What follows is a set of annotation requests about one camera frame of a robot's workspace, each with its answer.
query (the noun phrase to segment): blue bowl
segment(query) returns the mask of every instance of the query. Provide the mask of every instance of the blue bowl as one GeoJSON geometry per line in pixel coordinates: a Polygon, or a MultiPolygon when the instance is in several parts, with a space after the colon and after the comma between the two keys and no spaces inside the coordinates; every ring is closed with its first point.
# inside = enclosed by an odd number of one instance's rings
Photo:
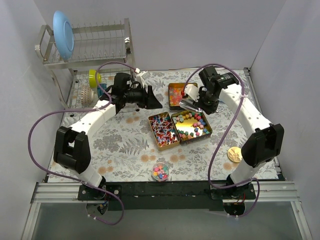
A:
{"type": "Polygon", "coordinates": [[[53,15],[53,35],[60,56],[64,60],[71,58],[75,47],[74,34],[69,19],[61,11],[53,15]]]}

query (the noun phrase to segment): table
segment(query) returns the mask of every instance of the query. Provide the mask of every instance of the table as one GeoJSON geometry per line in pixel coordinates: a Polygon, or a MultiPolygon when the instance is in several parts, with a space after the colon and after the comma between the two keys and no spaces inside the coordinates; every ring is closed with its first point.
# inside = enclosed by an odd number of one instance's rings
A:
{"type": "MultiPolygon", "coordinates": [[[[157,162],[164,162],[170,167],[171,181],[207,180],[212,154],[233,117],[233,113],[226,104],[221,102],[217,113],[205,115],[213,130],[211,137],[186,146],[158,151],[148,122],[149,116],[169,112],[168,84],[183,83],[192,72],[192,69],[151,71],[151,76],[146,83],[152,85],[154,95],[162,103],[163,109],[141,109],[139,112],[130,111],[129,108],[124,109],[109,119],[94,135],[90,141],[91,164],[107,182],[153,181],[152,166],[157,162]]],[[[217,72],[223,74],[227,71],[218,69],[217,72]]],[[[236,73],[245,81],[245,94],[253,102],[244,71],[236,70],[236,73]]],[[[111,85],[114,75],[113,72],[104,73],[102,82],[111,85]]],[[[88,85],[88,72],[78,72],[73,81],[69,103],[73,108],[80,108],[80,89],[82,85],[88,85]]],[[[192,82],[202,86],[197,74],[192,78],[192,82]]],[[[62,126],[68,127],[83,116],[84,113],[74,113],[74,116],[65,114],[62,126]]],[[[227,150],[234,146],[241,147],[246,140],[245,131],[236,120],[214,160],[211,169],[212,180],[225,180],[234,171],[238,163],[228,159],[227,150]]],[[[51,160],[50,169],[72,176],[69,170],[53,160],[51,160]]],[[[274,162],[268,162],[255,176],[259,179],[277,179],[274,162]]],[[[48,178],[49,183],[71,181],[54,175],[48,178]]]]}

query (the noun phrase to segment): white wall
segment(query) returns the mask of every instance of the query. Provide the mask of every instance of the white wall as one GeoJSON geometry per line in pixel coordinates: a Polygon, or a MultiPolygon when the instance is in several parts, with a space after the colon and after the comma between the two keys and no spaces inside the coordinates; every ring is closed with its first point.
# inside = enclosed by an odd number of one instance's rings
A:
{"type": "Polygon", "coordinates": [[[287,0],[251,68],[263,113],[284,127],[279,156],[320,239],[320,2],[287,0]]]}
{"type": "Polygon", "coordinates": [[[137,67],[166,70],[217,62],[250,67],[285,0],[34,0],[47,24],[129,18],[137,67]]]}
{"type": "MultiPolygon", "coordinates": [[[[29,130],[40,116],[62,107],[35,53],[37,35],[45,24],[35,3],[1,0],[0,12],[0,239],[17,240],[22,236],[36,181],[45,176],[29,157],[29,130]]],[[[61,77],[66,96],[71,76],[61,77]]],[[[43,166],[49,164],[61,117],[52,116],[35,130],[33,151],[43,166]]]]}

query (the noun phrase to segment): flower pattern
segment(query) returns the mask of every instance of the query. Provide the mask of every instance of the flower pattern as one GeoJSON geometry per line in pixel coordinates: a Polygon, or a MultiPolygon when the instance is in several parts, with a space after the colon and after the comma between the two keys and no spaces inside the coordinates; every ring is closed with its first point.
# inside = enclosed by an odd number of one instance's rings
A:
{"type": "MultiPolygon", "coordinates": [[[[242,70],[236,70],[240,77],[246,82],[242,70]]],[[[197,181],[206,180],[208,166],[214,149],[217,147],[222,135],[229,125],[233,113],[226,104],[221,102],[218,112],[206,115],[213,130],[210,138],[198,141],[186,146],[177,146],[168,150],[158,151],[154,136],[148,122],[148,116],[169,112],[168,84],[183,83],[192,70],[180,71],[152,71],[146,80],[152,85],[154,95],[162,103],[163,109],[146,110],[136,112],[133,104],[128,104],[116,116],[109,119],[90,140],[91,164],[109,182],[136,182],[153,181],[152,166],[163,162],[170,167],[170,180],[172,181],[197,181]]],[[[88,85],[88,75],[80,72],[74,77],[74,88],[69,103],[72,108],[80,108],[80,92],[82,85],[88,85]]],[[[111,85],[112,75],[102,77],[102,81],[111,85]]],[[[201,80],[196,74],[192,82],[201,86],[201,80]]],[[[245,93],[253,102],[252,94],[248,85],[245,93]]],[[[70,126],[85,113],[65,114],[62,125],[70,126]]],[[[225,180],[234,171],[237,163],[231,162],[227,157],[229,148],[241,147],[246,141],[246,134],[241,124],[236,120],[224,140],[220,150],[215,157],[211,169],[211,179],[225,180]]],[[[69,170],[59,164],[51,162],[50,169],[54,172],[72,176],[69,170]]],[[[260,179],[277,179],[277,172],[273,161],[262,167],[256,176],[260,179]]],[[[66,178],[50,175],[48,182],[70,182],[66,178]]]]}

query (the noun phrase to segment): round container of candy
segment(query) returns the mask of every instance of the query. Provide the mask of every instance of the round container of candy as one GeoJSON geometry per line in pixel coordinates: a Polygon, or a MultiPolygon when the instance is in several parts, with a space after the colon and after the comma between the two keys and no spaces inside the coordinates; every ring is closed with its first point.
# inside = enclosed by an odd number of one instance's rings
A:
{"type": "Polygon", "coordinates": [[[158,182],[164,182],[169,178],[170,168],[163,162],[157,162],[152,167],[152,177],[158,182]]]}

